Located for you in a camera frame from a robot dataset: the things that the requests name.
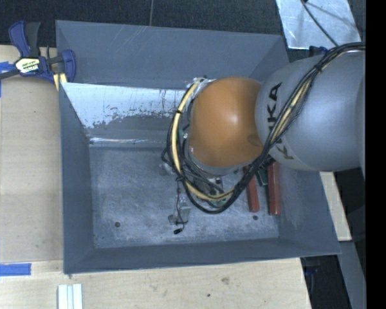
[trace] gray box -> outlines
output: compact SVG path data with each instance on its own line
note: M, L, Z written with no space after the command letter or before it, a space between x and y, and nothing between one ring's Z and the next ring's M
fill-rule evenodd
M318 173L280 167L282 214L192 208L174 235L176 182L160 153L194 77L263 82L288 63L278 35L57 22L57 49L77 58L60 88L64 272L178 267L340 253ZM228 188L240 175L224 179Z

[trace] metal object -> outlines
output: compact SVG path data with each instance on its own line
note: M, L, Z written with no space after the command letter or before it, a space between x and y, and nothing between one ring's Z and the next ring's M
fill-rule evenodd
M83 309L82 285L59 285L57 287L57 309Z
M291 63L264 83L255 113L262 142L290 93L321 58ZM316 77L300 115L270 151L276 161L305 171L342 171L360 166L356 101L364 90L364 65L365 53L352 51L336 58Z
M334 46L305 11L300 0L276 0L276 4L289 48ZM338 44L361 41L347 0L309 0L306 6Z

